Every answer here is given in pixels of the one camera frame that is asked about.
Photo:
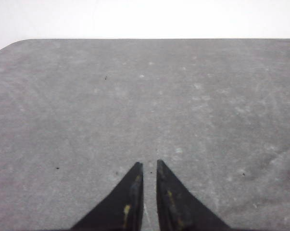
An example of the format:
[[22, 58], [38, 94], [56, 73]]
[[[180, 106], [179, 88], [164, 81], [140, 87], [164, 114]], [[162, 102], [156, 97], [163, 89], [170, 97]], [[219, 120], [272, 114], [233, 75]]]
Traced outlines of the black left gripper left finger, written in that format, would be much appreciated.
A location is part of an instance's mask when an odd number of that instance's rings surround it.
[[139, 231], [143, 217], [143, 164], [136, 162], [108, 196], [72, 231]]

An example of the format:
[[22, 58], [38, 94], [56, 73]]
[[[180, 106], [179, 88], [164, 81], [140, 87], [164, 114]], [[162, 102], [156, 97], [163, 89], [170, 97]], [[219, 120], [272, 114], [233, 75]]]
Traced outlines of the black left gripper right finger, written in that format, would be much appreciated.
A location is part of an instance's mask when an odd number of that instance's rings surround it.
[[194, 197], [166, 163], [157, 161], [156, 200], [162, 231], [229, 231], [231, 228]]

